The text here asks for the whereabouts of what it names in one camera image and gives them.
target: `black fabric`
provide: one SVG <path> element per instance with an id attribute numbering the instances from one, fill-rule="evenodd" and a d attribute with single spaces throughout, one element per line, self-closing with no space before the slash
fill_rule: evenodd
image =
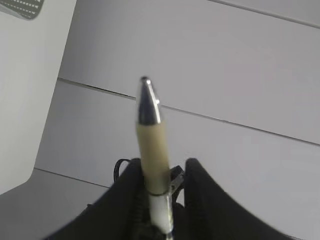
<path id="1" fill-rule="evenodd" d="M 144 179 L 139 159 L 133 159 L 113 186 L 74 221 L 48 240 L 126 239 L 128 217 Z"/>
<path id="2" fill-rule="evenodd" d="M 234 201 L 197 159 L 185 164 L 185 208 L 192 239 L 290 240 Z"/>
<path id="3" fill-rule="evenodd" d="M 181 170 L 180 167 L 174 168 L 171 178 Z M 196 159 L 186 161 L 185 208 L 175 202 L 177 196 L 173 196 L 172 203 L 174 240 L 291 239 L 241 207 Z M 113 186 L 95 204 L 46 239 L 163 240 L 164 236 L 150 223 L 140 160 L 131 160 Z"/>

